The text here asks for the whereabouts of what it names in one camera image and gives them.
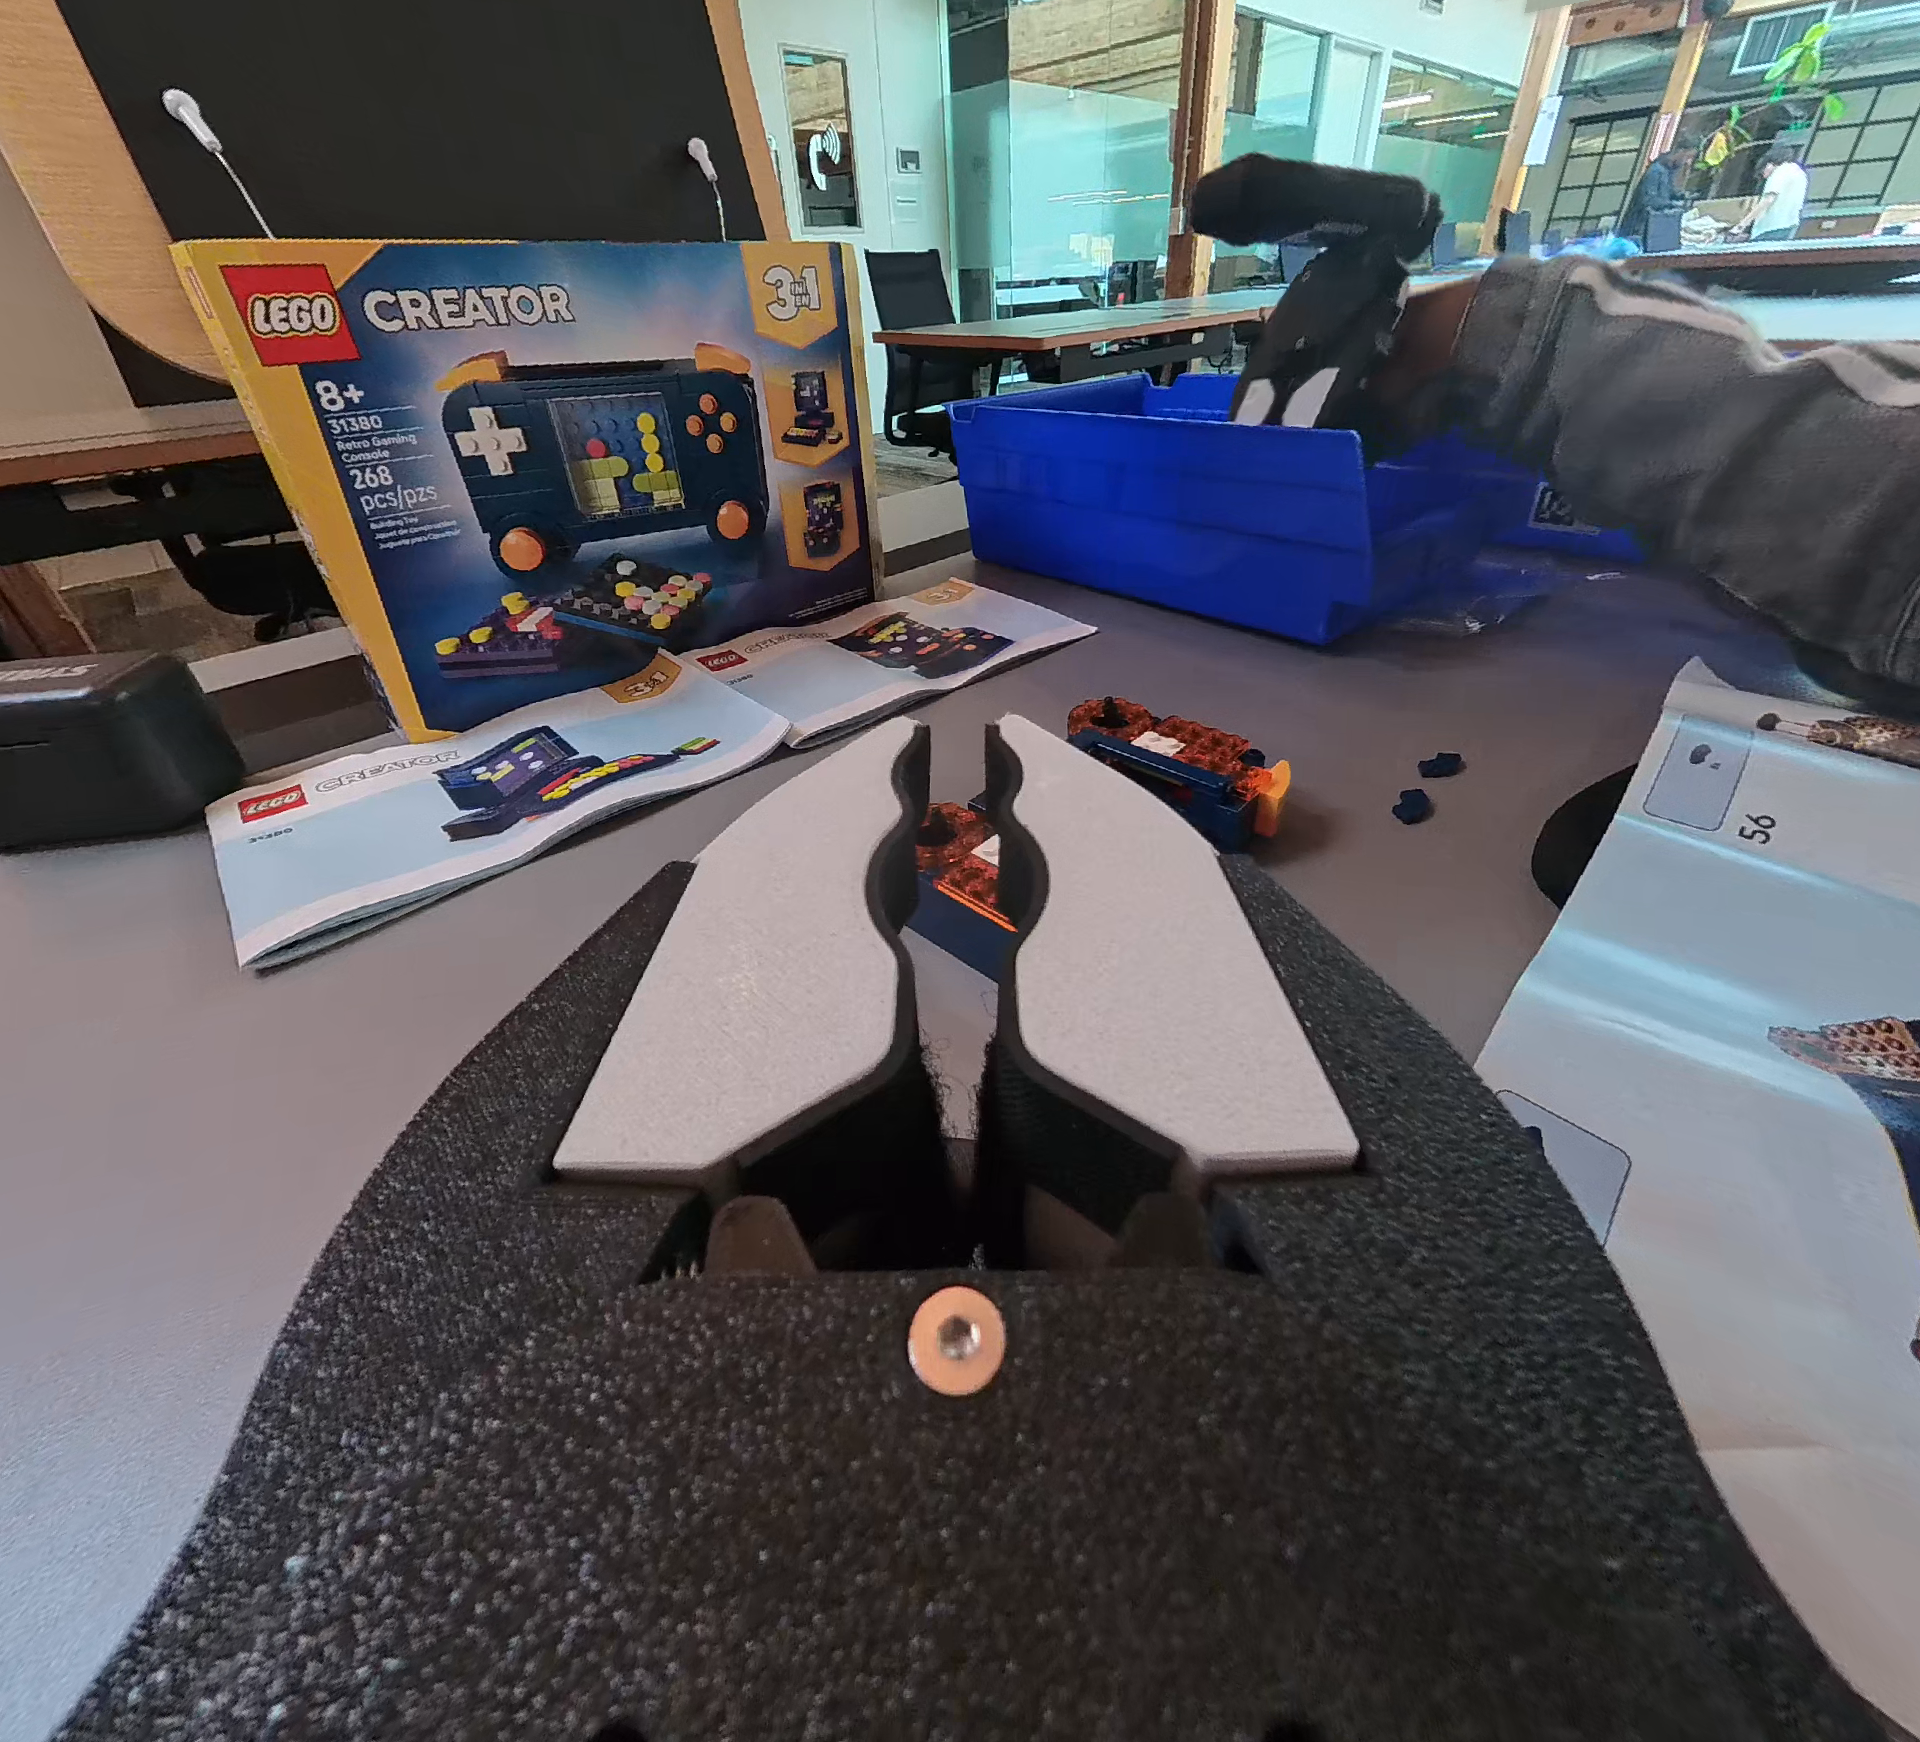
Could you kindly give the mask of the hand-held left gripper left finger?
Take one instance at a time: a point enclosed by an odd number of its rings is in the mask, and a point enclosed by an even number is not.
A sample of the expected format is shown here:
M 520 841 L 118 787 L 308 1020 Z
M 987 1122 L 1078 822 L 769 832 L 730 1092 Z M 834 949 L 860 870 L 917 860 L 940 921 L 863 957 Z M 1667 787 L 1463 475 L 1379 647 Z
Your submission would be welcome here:
M 927 759 L 925 722 L 884 720 L 699 852 L 556 1149 L 561 1177 L 718 1177 L 917 1045 L 898 933 Z

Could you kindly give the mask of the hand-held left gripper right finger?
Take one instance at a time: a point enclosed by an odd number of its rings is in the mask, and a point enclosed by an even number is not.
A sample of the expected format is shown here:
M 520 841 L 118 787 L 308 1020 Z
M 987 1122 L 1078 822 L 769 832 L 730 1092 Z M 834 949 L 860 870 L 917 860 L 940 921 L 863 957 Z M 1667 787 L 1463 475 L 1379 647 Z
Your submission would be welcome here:
M 997 720 L 987 752 L 1017 922 L 1003 1043 L 1201 1180 L 1352 1169 L 1356 1132 L 1223 856 L 1025 716 Z

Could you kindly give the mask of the blue and orange brick model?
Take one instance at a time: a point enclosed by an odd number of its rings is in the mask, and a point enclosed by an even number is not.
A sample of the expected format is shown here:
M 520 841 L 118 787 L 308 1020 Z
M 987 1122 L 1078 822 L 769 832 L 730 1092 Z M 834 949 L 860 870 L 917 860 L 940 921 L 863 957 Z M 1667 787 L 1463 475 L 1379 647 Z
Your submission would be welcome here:
M 1289 764 L 1269 760 L 1246 736 L 1116 697 L 1078 703 L 1067 712 L 1066 736 L 1070 746 L 1161 798 L 1225 855 L 1279 831 Z M 917 859 L 921 899 L 910 916 L 913 933 L 997 982 L 1017 922 L 999 901 L 999 836 L 989 794 L 932 800 L 917 836 Z

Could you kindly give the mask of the long wooden table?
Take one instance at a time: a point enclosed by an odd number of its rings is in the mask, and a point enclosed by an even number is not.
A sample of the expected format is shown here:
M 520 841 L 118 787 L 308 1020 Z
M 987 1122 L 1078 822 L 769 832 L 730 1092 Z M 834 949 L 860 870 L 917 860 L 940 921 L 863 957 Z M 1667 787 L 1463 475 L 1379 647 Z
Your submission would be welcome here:
M 1235 333 L 1257 327 L 1281 293 L 1281 286 L 1261 286 L 1107 308 L 881 328 L 875 342 L 889 351 L 882 421 L 895 426 L 901 417 L 947 407 L 947 402 L 925 394 L 930 366 L 969 378 L 985 372 L 994 388 L 1014 361 L 1037 361 L 1043 383 L 1084 383 L 1119 374 L 1178 376 L 1192 363 L 1225 360 L 1235 348 Z

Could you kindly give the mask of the clear plastic bag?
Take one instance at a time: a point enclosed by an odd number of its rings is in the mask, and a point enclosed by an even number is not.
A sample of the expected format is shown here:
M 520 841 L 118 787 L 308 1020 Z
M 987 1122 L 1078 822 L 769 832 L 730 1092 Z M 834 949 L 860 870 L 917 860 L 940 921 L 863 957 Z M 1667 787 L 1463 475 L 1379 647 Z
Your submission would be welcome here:
M 1520 621 L 1566 583 L 1569 573 L 1550 557 L 1499 551 L 1477 555 L 1396 607 L 1382 626 L 1433 640 L 1471 640 Z

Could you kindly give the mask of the thin booklet with arcade model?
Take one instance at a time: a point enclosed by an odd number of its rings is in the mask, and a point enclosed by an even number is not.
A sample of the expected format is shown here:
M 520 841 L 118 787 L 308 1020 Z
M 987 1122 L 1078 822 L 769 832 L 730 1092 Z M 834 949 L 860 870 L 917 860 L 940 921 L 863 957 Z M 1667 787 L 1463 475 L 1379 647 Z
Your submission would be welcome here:
M 1091 639 L 1093 626 L 963 577 L 845 616 L 769 627 L 699 662 L 815 746 Z

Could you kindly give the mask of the blue plastic bin with tag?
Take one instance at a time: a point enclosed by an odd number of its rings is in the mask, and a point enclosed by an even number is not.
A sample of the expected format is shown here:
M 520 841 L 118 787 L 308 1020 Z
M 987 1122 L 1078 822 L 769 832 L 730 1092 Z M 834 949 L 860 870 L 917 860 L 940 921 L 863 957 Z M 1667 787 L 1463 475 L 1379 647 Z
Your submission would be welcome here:
M 1465 433 L 1452 433 L 1450 446 L 1452 460 L 1471 475 L 1489 480 L 1495 490 L 1495 514 L 1504 520 L 1504 525 L 1491 535 L 1491 549 L 1589 560 L 1614 567 L 1643 562 L 1641 548 L 1625 529 L 1602 527 L 1579 515 L 1549 475 L 1528 471 L 1514 457 L 1500 456 L 1482 440 Z

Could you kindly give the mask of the black office chair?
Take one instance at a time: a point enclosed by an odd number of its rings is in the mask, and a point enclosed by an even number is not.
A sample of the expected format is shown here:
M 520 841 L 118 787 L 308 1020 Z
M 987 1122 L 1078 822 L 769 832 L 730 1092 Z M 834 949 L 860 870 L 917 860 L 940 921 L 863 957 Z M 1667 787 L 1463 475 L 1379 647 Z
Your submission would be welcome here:
M 865 251 L 882 330 L 947 327 L 957 320 L 936 251 Z M 896 448 L 952 454 L 947 405 L 972 400 L 974 367 L 964 357 L 884 344 L 882 433 Z
M 290 509 L 259 460 L 162 471 L 143 493 L 156 506 L 159 546 L 213 607 L 252 618 L 268 645 L 339 618 Z

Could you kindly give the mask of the thin booklet with blue model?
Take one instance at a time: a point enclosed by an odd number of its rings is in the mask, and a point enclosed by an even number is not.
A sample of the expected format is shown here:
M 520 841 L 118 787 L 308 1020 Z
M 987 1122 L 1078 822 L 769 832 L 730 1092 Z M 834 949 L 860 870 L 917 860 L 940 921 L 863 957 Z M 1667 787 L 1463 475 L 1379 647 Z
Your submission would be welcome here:
M 607 817 L 756 767 L 789 720 L 689 660 L 462 736 L 338 757 L 210 803 L 236 962 L 265 970 L 511 870 Z

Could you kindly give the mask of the green potted plant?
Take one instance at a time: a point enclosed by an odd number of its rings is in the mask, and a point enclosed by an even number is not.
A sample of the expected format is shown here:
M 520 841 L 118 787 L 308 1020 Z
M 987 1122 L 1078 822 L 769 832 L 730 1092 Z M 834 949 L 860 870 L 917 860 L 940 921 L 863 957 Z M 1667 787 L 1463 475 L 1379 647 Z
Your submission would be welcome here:
M 1707 125 L 1695 146 L 1701 194 L 1758 193 L 1767 153 L 1811 138 L 1835 102 L 1826 59 L 1831 27 L 1831 3 L 1818 3 L 1743 18 L 1712 38 L 1698 80 L 1707 92 Z

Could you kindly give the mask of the open thick instruction booklet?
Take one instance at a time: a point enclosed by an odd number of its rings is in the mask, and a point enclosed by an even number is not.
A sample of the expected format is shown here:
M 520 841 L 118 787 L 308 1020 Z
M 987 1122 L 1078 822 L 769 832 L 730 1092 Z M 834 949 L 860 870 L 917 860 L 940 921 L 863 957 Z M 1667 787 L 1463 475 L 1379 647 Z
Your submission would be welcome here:
M 1479 1072 L 1789 1605 L 1917 1716 L 1917 820 L 1894 725 L 1703 662 Z

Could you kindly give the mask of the white door with window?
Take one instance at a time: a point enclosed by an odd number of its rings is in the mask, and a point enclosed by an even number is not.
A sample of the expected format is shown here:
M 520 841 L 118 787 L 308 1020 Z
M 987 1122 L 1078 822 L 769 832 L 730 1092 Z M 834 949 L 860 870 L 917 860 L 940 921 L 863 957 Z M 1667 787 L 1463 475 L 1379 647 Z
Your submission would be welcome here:
M 893 248 L 877 1 L 737 1 L 792 234 Z

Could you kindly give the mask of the yellow and blue toy box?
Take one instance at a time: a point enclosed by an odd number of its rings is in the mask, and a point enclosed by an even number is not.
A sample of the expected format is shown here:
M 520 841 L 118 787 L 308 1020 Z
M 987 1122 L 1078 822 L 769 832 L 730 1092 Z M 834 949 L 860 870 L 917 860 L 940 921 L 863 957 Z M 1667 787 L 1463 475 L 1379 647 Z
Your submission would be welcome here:
M 849 248 L 172 247 L 397 732 L 875 599 Z

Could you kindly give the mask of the black box-shaped case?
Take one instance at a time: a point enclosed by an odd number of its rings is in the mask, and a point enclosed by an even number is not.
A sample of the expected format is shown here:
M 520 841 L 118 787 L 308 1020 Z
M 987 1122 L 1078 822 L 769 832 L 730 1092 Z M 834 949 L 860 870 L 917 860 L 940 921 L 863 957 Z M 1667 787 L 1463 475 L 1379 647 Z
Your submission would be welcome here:
M 191 669 L 118 651 L 2 665 L 2 846 L 179 828 L 246 763 Z

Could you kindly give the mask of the black wall panel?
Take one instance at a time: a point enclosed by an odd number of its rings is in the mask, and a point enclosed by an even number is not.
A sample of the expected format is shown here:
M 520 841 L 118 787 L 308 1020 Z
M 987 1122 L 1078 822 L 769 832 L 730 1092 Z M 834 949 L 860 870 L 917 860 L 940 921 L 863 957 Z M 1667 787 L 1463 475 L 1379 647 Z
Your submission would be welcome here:
M 735 0 L 4 0 L 7 171 L 140 410 L 228 395 L 170 245 L 785 234 Z

